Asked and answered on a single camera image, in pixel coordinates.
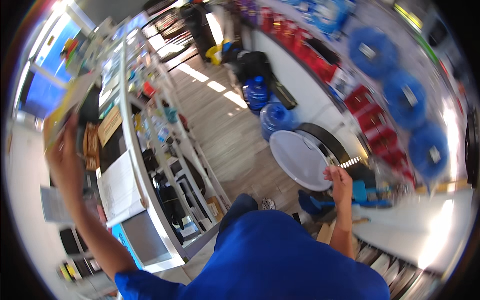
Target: tiled floor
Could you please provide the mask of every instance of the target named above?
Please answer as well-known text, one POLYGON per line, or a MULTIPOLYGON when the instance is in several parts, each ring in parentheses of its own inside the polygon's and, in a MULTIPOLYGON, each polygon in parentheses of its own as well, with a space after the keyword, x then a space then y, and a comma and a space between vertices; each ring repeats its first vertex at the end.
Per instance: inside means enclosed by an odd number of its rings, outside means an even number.
POLYGON ((195 79, 181 67, 170 72, 177 84, 181 111, 229 199, 234 201, 243 192, 258 203, 271 198, 278 210, 299 213, 302 224, 316 236, 320 227, 298 204, 297 192, 302 187, 273 158, 260 134, 259 118, 224 96, 233 91, 226 69, 203 64, 199 56, 186 64, 208 79, 198 75, 195 79), (208 86, 212 81, 226 89, 216 91, 208 86))

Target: hand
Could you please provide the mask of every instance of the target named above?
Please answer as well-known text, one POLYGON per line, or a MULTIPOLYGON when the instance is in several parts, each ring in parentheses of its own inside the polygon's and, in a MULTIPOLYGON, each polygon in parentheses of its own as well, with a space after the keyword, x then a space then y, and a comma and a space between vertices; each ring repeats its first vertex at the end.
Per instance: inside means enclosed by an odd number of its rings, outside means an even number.
POLYGON ((53 182, 66 204, 82 200, 83 169, 76 151, 78 115, 73 114, 55 144, 45 153, 53 182))
POLYGON ((333 181, 333 200, 335 206, 351 206, 352 203, 352 177, 345 169, 336 166, 329 166, 323 171, 326 180, 333 181))

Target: white wall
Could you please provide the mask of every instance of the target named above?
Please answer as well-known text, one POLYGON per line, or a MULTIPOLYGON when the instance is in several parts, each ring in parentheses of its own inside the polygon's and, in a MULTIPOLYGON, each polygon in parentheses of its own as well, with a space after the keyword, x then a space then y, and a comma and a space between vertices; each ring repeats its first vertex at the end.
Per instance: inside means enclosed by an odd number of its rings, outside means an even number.
POLYGON ((353 233, 419 267, 444 272, 471 224, 473 190, 405 198, 390 209, 354 207, 353 215, 371 218, 353 233))
POLYGON ((49 186, 50 182, 40 132, 12 126, 6 173, 13 219, 34 267, 57 299, 76 299, 56 272, 67 257, 57 225, 46 223, 43 217, 40 185, 49 186))

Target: blue label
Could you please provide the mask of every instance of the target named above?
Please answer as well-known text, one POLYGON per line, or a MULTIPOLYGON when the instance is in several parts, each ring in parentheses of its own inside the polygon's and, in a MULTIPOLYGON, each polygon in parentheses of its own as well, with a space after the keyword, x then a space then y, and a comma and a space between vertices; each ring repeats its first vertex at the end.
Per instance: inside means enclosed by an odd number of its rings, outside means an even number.
POLYGON ((140 264, 136 255, 134 254, 131 245, 128 243, 125 232, 123 231, 123 228, 121 227, 120 224, 117 224, 114 227, 112 227, 112 235, 125 247, 125 249, 127 249, 128 253, 130 253, 130 255, 132 256, 133 261, 135 261, 135 264, 137 265, 137 267, 140 270, 142 270, 143 267, 140 264))

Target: water bottle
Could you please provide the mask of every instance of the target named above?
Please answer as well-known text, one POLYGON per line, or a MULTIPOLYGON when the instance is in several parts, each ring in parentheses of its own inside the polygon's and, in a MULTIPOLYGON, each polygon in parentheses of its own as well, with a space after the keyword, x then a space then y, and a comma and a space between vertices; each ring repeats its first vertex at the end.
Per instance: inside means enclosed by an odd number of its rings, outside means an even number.
POLYGON ((291 111, 287 110, 283 104, 274 102, 265 105, 260 111, 260 124, 262 136, 268 142, 275 131, 292 130, 294 120, 291 111))
POLYGON ((255 77, 253 81, 249 80, 247 100, 250 111, 258 116, 262 107, 268 102, 267 87, 264 84, 264 78, 262 76, 255 77))

